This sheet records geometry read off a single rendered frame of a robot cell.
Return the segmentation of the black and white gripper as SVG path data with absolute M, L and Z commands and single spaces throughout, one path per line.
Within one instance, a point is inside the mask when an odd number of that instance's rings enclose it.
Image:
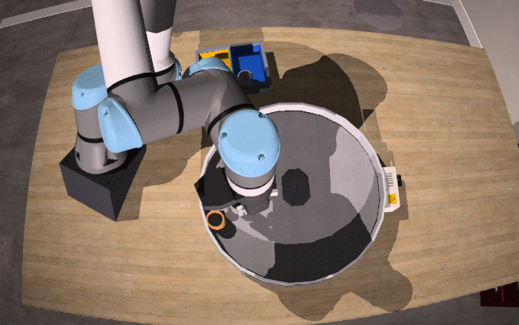
M 245 214 L 252 216 L 268 209 L 273 180 L 274 176 L 260 188 L 244 189 L 230 181 L 225 167 L 219 167 L 204 173 L 194 186 L 205 210 L 222 210 L 234 205 L 241 217 Z M 242 205 L 238 206 L 239 204 Z

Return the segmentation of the orange hollow sleeve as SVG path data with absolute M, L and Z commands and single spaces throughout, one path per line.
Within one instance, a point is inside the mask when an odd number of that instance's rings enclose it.
M 215 226 L 211 226 L 211 225 L 210 225 L 210 219 L 211 219 L 213 216 L 216 216 L 216 215 L 222 217 L 222 223 L 221 223 L 221 225 L 216 226 L 216 227 L 215 227 Z M 222 212 L 220 212 L 220 211 L 216 211 L 216 210 L 210 211 L 210 212 L 207 214 L 207 216 L 206 216 L 206 222 L 207 222 L 207 224 L 210 226 L 210 228 L 213 229 L 214 231 L 220 231 L 220 230 L 222 230 L 222 229 L 225 227 L 225 223 L 226 223 L 226 222 L 225 222 L 225 218 L 224 218 Z

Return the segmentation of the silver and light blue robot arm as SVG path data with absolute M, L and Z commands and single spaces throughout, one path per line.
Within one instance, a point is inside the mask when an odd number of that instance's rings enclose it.
M 129 149 L 203 126 L 233 184 L 266 185 L 280 154 L 277 127 L 221 59 L 200 59 L 181 75 L 170 51 L 176 0 L 91 2 L 102 63 L 72 87 L 80 169 L 109 174 Z

